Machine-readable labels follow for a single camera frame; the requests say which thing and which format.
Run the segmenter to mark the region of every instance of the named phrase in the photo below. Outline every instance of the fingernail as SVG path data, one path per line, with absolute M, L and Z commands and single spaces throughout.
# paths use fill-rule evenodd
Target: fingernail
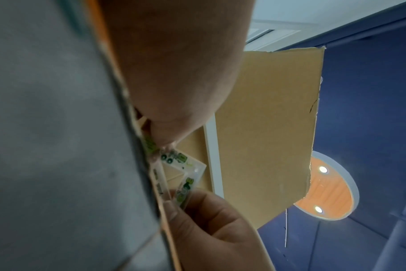
M 178 207 L 171 200 L 163 203 L 164 211 L 168 221 L 172 221 L 178 214 Z

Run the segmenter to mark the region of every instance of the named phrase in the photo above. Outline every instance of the recessed light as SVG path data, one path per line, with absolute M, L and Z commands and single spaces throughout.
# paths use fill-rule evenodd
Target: recessed light
M 326 167 L 324 167 L 324 166 L 320 166 L 319 171 L 322 172 L 322 173 L 327 173 L 328 169 Z
M 323 213 L 322 208 L 320 208 L 319 206 L 315 206 L 315 210 L 316 210 L 318 213 Z

